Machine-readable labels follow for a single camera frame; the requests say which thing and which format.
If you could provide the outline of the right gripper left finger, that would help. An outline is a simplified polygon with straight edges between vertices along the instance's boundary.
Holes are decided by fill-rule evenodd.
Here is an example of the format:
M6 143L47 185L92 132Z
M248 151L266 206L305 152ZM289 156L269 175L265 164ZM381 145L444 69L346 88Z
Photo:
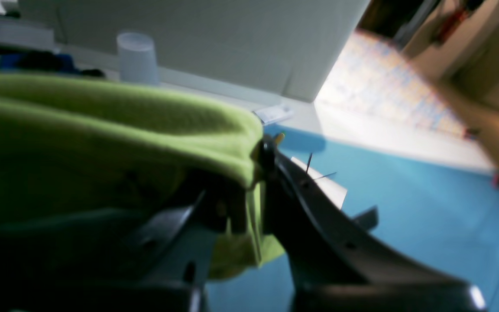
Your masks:
M42 186L0 179L0 312L208 312L215 241L248 219L244 187L203 171L143 208Z

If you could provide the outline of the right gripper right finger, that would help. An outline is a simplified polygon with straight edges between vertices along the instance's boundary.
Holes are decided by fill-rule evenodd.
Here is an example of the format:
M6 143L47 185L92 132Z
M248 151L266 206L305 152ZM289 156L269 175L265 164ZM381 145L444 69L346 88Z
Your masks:
M294 312L484 312L479 288L393 250L345 216L265 135L263 232L289 257Z

